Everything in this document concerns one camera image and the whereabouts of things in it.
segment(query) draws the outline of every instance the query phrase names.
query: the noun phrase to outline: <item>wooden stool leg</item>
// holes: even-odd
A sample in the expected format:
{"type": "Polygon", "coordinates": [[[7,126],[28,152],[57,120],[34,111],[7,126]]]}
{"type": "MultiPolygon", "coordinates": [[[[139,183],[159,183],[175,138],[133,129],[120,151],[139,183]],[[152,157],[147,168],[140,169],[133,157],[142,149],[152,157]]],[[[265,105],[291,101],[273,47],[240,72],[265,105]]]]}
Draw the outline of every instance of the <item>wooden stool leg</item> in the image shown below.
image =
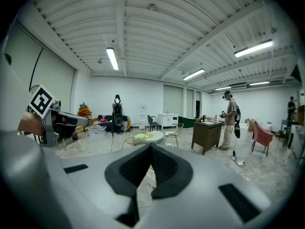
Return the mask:
{"type": "Polygon", "coordinates": [[[62,143],[63,143],[63,147],[65,148],[65,150],[67,150],[67,149],[66,149],[66,144],[65,144],[65,140],[64,140],[64,139],[62,139],[62,143]]]}

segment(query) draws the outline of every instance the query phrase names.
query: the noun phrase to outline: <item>red chair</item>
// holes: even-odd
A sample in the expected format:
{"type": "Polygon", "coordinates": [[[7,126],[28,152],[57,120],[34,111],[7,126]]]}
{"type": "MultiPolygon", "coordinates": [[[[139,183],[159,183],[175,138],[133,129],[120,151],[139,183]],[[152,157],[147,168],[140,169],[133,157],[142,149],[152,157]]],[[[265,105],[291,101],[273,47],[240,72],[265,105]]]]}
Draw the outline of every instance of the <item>red chair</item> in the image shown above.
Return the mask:
{"type": "Polygon", "coordinates": [[[252,144],[252,152],[254,150],[255,143],[258,142],[261,145],[265,146],[265,149],[267,147],[267,154],[268,156],[268,150],[269,150],[269,144],[272,141],[273,134],[270,130],[263,129],[256,120],[253,121],[253,138],[254,142],[252,144]]]}

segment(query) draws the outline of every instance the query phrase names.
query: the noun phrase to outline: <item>fluorescent light fixture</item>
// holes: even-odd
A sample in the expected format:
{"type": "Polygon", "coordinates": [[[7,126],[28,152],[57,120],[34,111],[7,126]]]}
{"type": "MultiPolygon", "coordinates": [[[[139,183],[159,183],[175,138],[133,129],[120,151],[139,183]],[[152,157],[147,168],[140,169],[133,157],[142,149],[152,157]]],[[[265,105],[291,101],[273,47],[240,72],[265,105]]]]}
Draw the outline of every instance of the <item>fluorescent light fixture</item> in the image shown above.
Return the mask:
{"type": "Polygon", "coordinates": [[[268,84],[270,82],[256,82],[256,83],[251,83],[250,86],[255,86],[255,85],[262,85],[262,84],[268,84]]]}
{"type": "Polygon", "coordinates": [[[107,51],[108,57],[110,59],[110,62],[112,64],[114,70],[118,71],[119,66],[118,66],[118,63],[116,62],[116,58],[115,58],[115,55],[114,55],[114,49],[113,48],[107,48],[106,51],[107,51]]]}
{"type": "Polygon", "coordinates": [[[215,91],[230,89],[230,88],[231,88],[230,86],[227,86],[227,87],[217,88],[217,89],[215,89],[215,91]]]}
{"type": "Polygon", "coordinates": [[[188,79],[190,79],[190,78],[192,78],[192,77],[194,77],[194,76],[196,76],[198,74],[201,74],[203,72],[204,72],[204,69],[200,69],[200,70],[198,70],[198,71],[196,71],[196,72],[194,72],[194,73],[184,77],[183,79],[186,81],[186,80],[188,80],[188,79]]]}
{"type": "Polygon", "coordinates": [[[263,48],[267,48],[267,47],[271,47],[271,46],[273,46],[273,41],[271,39],[269,39],[269,40],[266,40],[266,41],[261,42],[259,44],[256,44],[252,47],[244,48],[240,51],[235,52],[234,54],[238,58],[238,57],[243,56],[245,54],[255,52],[257,50],[261,50],[263,48]]]}

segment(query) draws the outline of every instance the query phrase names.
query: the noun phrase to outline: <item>floor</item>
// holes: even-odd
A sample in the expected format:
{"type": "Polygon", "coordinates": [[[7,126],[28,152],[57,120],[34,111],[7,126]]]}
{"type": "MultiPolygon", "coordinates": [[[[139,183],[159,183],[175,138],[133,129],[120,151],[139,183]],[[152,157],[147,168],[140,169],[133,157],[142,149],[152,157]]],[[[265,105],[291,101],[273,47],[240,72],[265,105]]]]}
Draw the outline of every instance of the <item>floor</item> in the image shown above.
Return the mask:
{"type": "MultiPolygon", "coordinates": [[[[184,128],[178,136],[178,144],[180,149],[194,152],[202,155],[202,147],[194,144],[191,149],[193,136],[193,128],[184,128]]],[[[222,129],[220,143],[224,137],[224,129],[222,129]]],[[[167,140],[166,143],[175,145],[175,140],[167,140]]],[[[109,152],[115,152],[122,149],[123,133],[112,135],[110,132],[99,131],[97,133],[85,132],[85,138],[82,134],[78,135],[77,141],[69,139],[65,141],[67,150],[64,150],[63,145],[59,144],[56,147],[56,154],[60,159],[100,155],[109,152]]],[[[282,147],[282,142],[274,136],[269,146],[268,157],[266,150],[259,143],[256,143],[253,153],[251,153],[252,133],[247,132],[245,143],[236,144],[236,155],[241,157],[246,162],[245,167],[239,167],[230,159],[232,150],[235,145],[235,136],[231,140],[231,148],[229,151],[222,151],[216,147],[205,152],[206,156],[219,160],[229,168],[235,170],[238,174],[255,183],[271,200],[272,203],[278,202],[288,194],[294,186],[296,177],[298,176],[297,160],[288,148],[282,147]]],[[[125,148],[133,147],[130,144],[124,144],[125,148]]],[[[150,193],[153,189],[148,184],[146,178],[138,187],[138,208],[140,217],[149,209],[152,204],[150,193]]]]}

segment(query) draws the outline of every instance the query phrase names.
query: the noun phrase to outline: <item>black and white square marker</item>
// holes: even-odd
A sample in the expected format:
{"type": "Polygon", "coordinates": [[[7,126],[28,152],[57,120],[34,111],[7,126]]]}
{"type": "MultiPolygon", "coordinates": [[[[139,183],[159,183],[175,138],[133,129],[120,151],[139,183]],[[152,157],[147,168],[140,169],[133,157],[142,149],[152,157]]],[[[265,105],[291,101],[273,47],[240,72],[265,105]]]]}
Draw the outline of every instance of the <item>black and white square marker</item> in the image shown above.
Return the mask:
{"type": "Polygon", "coordinates": [[[40,85],[29,105],[43,119],[54,100],[55,97],[43,85],[40,85]]]}

